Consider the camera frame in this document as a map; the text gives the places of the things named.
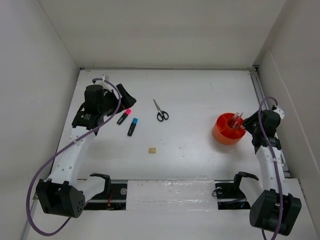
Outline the pink pen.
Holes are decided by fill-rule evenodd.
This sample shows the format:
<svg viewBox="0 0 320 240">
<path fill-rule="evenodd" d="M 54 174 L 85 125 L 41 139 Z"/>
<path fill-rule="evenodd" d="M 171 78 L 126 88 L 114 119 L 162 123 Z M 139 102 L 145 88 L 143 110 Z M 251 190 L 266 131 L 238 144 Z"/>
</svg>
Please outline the pink pen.
<svg viewBox="0 0 320 240">
<path fill-rule="evenodd" d="M 237 117 L 237 119 L 236 119 L 236 121 L 235 122 L 238 122 L 239 123 L 239 121 L 241 120 L 241 118 L 242 118 L 242 115 L 243 115 L 243 112 Z"/>
</svg>

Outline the black gel pen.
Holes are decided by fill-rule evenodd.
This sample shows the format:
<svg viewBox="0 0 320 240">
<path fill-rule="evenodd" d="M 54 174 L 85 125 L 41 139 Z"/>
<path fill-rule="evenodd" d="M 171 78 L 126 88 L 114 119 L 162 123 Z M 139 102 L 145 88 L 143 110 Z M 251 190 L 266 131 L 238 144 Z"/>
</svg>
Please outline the black gel pen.
<svg viewBox="0 0 320 240">
<path fill-rule="evenodd" d="M 239 115 L 239 112 L 236 112 L 236 114 L 232 117 L 232 121 L 229 124 L 230 126 L 235 122 L 235 120 L 237 119 L 238 115 Z"/>
</svg>

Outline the small yellow eraser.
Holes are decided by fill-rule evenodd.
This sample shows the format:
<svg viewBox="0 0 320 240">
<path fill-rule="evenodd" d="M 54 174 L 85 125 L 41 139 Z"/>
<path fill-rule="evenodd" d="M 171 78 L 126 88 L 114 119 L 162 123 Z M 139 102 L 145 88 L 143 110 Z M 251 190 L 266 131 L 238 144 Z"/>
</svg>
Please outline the small yellow eraser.
<svg viewBox="0 0 320 240">
<path fill-rule="evenodd" d="M 156 153 L 156 148 L 149 148 L 148 149 L 149 154 L 155 154 Z"/>
</svg>

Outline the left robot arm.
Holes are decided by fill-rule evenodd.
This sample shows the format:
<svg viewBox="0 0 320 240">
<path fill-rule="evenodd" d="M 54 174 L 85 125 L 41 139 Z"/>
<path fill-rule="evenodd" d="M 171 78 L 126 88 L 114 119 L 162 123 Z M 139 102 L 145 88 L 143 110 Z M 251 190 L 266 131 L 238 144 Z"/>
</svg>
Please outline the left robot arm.
<svg viewBox="0 0 320 240">
<path fill-rule="evenodd" d="M 131 108 L 136 103 L 122 84 L 113 90 L 104 80 L 96 79 L 84 91 L 84 103 L 71 123 L 69 142 L 48 179 L 40 179 L 36 186 L 42 210 L 46 214 L 78 218 L 86 203 L 93 197 L 109 197 L 112 192 L 111 178 L 107 174 L 92 173 L 88 179 L 78 182 L 86 152 L 105 122 L 114 115 Z"/>
</svg>

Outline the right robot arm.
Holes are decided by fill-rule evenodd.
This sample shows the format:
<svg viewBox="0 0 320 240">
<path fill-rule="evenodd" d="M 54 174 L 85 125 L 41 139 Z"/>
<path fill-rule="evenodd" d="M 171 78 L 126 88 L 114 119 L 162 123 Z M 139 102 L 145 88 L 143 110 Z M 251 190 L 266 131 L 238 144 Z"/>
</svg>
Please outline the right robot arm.
<svg viewBox="0 0 320 240">
<path fill-rule="evenodd" d="M 241 128 L 252 136 L 254 153 L 261 171 L 261 185 L 237 180 L 231 191 L 237 197 L 246 194 L 250 204 L 249 223 L 273 236 L 288 236 L 302 208 L 301 200 L 294 197 L 286 185 L 281 163 L 282 146 L 276 138 L 277 127 L 285 113 L 278 106 L 259 109 L 246 118 Z"/>
</svg>

